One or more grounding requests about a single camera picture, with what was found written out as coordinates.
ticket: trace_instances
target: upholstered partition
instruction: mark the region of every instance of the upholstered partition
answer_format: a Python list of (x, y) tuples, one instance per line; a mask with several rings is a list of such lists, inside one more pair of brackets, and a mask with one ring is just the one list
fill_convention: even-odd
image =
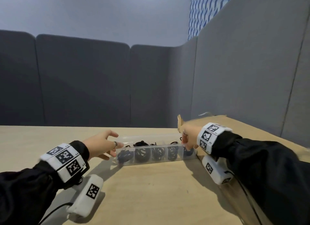
[(38, 35), (36, 45), (47, 125), (129, 126), (127, 44)]
[(280, 136), (309, 4), (230, 0), (198, 36), (191, 117), (227, 114)]
[(310, 21), (305, 30), (281, 137), (310, 148)]
[(0, 30), (0, 125), (44, 125), (35, 38)]
[(130, 49), (132, 127), (176, 128), (178, 114), (190, 119), (196, 42)]

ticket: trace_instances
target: wall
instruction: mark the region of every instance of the wall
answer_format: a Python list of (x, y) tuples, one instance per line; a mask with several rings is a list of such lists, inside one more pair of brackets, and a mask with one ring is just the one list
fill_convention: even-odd
[(0, 29), (179, 46), (190, 0), (0, 0)]
[(229, 0), (191, 0), (188, 39), (198, 36), (200, 30)]

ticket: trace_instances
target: patterned wallpaper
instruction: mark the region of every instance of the patterned wallpaper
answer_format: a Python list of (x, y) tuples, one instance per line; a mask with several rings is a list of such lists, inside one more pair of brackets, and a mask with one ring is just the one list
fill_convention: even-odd
[(200, 30), (228, 1), (229, 0), (191, 0), (188, 39), (197, 36)]

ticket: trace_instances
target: black and white square marker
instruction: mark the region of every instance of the black and white square marker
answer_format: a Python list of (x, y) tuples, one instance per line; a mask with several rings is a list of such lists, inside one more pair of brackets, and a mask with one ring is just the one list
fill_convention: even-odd
[(211, 166), (209, 163), (207, 163), (206, 169), (207, 169), (207, 171), (209, 172), (209, 174), (211, 174), (212, 171), (213, 171), (213, 168), (212, 168), (212, 166)]
[(64, 150), (62, 153), (59, 153), (55, 156), (62, 164), (68, 162), (73, 158), (72, 154), (68, 150)]
[(94, 184), (91, 184), (91, 186), (89, 187), (86, 193), (86, 196), (89, 196), (90, 198), (95, 199), (98, 192), (99, 192), (99, 187), (97, 187)]
[(70, 176), (73, 176), (76, 172), (78, 172), (81, 167), (77, 160), (72, 161), (69, 165), (66, 166)]
[(53, 155), (55, 155), (57, 152), (61, 151), (62, 149), (63, 149), (62, 147), (57, 146), (56, 148), (54, 148), (54, 149), (50, 150), (49, 152), (47, 152), (47, 154), (53, 156)]
[(201, 136), (205, 141), (209, 141), (210, 137), (211, 137), (211, 133), (207, 132), (206, 130), (204, 131), (204, 133)]
[(226, 178), (223, 180), (222, 184), (228, 183), (230, 181), (231, 178)]
[(214, 132), (214, 131), (216, 131), (217, 129), (219, 129), (219, 127), (217, 127), (217, 126), (215, 126), (215, 125), (211, 125), (211, 126), (209, 126), (207, 129), (210, 130), (210, 131), (212, 131), (212, 132)]
[(202, 147), (203, 149), (207, 150), (207, 144), (204, 141), (200, 140), (199, 146)]

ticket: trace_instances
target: wooden table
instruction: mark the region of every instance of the wooden table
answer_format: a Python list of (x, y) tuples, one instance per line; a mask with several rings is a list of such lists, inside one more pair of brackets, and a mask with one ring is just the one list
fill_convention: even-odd
[[(60, 143), (83, 140), (107, 128), (0, 126), (0, 171), (33, 167), (39, 156)], [(177, 129), (112, 128), (119, 135), (178, 133)], [(90, 160), (87, 174), (104, 179), (91, 215), (77, 223), (242, 224), (198, 159), (119, 168), (114, 159)], [(60, 190), (47, 213), (70, 201), (73, 189)], [(44, 224), (74, 224), (59, 209)]]

